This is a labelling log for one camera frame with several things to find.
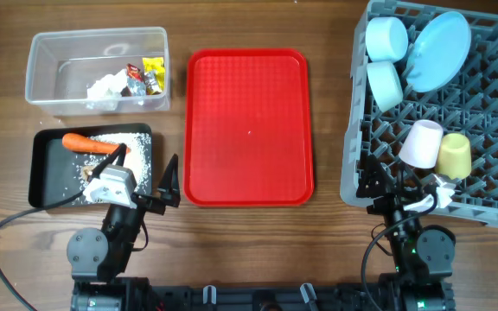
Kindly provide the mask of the pink plastic cup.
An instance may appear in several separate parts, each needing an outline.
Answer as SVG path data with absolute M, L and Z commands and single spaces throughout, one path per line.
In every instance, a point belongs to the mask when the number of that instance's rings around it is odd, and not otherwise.
M 443 127 L 434 121 L 416 121 L 403 142 L 400 160 L 415 168 L 433 168 L 443 133 Z

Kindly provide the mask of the yellow plastic cup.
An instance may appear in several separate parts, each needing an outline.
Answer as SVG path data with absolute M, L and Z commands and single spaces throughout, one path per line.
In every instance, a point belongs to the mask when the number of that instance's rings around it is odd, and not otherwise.
M 469 139 L 461 133 L 449 133 L 442 138 L 435 171 L 449 179 L 462 180 L 471 173 L 471 147 Z

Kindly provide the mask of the orange carrot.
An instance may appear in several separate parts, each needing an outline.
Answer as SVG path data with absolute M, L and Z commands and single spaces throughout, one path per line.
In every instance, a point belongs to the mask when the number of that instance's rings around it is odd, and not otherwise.
M 73 152 L 92 154 L 111 154 L 118 148 L 117 144 L 95 141 L 75 133 L 64 135 L 62 145 Z

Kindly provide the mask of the green bowl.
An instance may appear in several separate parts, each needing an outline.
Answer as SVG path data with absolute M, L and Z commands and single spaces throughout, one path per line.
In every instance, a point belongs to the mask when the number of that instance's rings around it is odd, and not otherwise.
M 367 79 L 373 98 L 381 112 L 386 112 L 403 101 L 399 75 L 392 62 L 378 61 L 367 65 Z

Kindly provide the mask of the red silver candy wrapper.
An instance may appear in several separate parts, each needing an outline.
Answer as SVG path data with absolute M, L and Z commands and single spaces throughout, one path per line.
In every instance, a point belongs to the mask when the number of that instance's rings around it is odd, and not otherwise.
M 132 65 L 126 66 L 126 86 L 121 91 L 123 97 L 143 97 L 147 94 L 142 71 Z

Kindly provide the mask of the white tissue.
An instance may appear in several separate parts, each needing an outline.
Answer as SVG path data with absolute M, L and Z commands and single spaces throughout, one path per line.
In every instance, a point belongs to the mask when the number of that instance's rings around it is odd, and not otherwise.
M 88 103 L 86 107 L 98 111 L 115 111 L 122 91 L 127 87 L 125 69 L 115 74 L 107 74 L 87 88 Z

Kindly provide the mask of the yellow snack wrapper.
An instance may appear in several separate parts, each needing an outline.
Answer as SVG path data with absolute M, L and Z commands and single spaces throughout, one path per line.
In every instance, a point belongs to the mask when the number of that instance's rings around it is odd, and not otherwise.
M 143 58 L 144 83 L 148 95 L 160 94 L 165 87 L 166 68 L 163 57 Z

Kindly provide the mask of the light blue bowl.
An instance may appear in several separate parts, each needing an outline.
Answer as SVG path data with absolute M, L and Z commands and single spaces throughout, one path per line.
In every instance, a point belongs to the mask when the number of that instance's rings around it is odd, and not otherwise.
M 397 17 L 375 17 L 367 25 L 365 44 L 371 61 L 399 61 L 409 44 L 405 25 Z

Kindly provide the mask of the light blue plate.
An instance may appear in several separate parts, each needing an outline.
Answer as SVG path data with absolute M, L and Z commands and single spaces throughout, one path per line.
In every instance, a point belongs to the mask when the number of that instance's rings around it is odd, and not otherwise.
M 406 65 L 406 82 L 415 92 L 430 92 L 448 84 L 460 71 L 471 45 L 468 21 L 457 11 L 431 20 L 414 42 Z

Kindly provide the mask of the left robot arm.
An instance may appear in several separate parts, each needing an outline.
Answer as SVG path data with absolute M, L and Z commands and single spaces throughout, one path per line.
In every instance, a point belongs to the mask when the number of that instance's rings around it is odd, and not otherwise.
M 133 190 L 131 171 L 124 166 L 126 147 L 111 149 L 89 175 L 90 185 L 110 192 L 111 203 L 101 228 L 76 232 L 67 246 L 74 281 L 72 310 L 391 310 L 394 286 L 381 278 L 377 283 L 342 283 L 316 288 L 304 283 L 291 288 L 221 289 L 208 285 L 190 287 L 154 287 L 146 277 L 122 274 L 140 232 L 147 230 L 146 213 L 163 214 L 167 207 L 180 203 L 178 157 L 172 156 L 165 170 L 157 197 Z

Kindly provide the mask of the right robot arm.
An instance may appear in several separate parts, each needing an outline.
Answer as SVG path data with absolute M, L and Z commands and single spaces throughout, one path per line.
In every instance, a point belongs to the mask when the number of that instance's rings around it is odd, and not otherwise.
M 386 228 L 377 234 L 365 250 L 361 261 L 361 283 L 372 310 L 449 311 L 456 308 L 452 276 L 456 254 L 456 237 L 440 225 L 422 226 L 420 218 L 437 206 L 436 188 L 425 192 L 433 202 L 423 212 L 406 211 L 403 193 L 389 187 L 360 186 L 359 197 L 370 197 L 367 212 L 384 217 Z M 371 250 L 387 238 L 395 264 L 394 273 L 380 275 L 375 285 L 367 283 L 367 261 Z

